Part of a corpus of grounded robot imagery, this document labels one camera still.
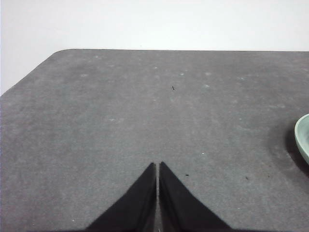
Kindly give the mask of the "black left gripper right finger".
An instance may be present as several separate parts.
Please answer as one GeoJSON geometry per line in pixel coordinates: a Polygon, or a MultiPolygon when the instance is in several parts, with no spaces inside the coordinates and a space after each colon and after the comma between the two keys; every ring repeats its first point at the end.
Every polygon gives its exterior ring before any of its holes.
{"type": "Polygon", "coordinates": [[[229,230],[231,227],[200,202],[161,162],[159,196],[166,216],[177,230],[229,230]]]}

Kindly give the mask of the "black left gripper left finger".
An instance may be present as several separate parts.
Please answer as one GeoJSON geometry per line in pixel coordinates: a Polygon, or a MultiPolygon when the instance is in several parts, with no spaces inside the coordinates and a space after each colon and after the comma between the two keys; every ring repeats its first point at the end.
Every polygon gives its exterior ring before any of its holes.
{"type": "Polygon", "coordinates": [[[92,222],[88,230],[143,230],[156,205],[156,166],[152,162],[127,192],[92,222]]]}

